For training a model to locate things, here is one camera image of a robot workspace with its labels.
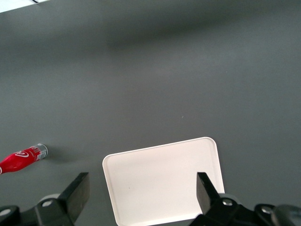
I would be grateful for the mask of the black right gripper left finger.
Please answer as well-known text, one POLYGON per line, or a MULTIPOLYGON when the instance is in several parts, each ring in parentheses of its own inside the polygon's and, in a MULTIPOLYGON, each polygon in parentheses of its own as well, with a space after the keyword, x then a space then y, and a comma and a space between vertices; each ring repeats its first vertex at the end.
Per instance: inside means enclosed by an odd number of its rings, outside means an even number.
POLYGON ((15 205, 0 208, 2 226, 73 226, 90 197, 88 172, 81 172, 57 198, 46 198, 24 212, 15 205))

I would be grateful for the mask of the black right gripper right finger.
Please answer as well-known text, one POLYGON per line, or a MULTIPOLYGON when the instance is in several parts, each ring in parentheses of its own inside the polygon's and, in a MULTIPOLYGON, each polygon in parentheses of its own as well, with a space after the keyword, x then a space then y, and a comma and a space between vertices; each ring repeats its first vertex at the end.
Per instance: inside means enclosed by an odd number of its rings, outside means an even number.
POLYGON ((232 198, 222 197, 208 175, 197 173, 196 195, 202 213, 191 226, 281 226, 276 207, 258 204, 253 210, 244 207, 232 198))

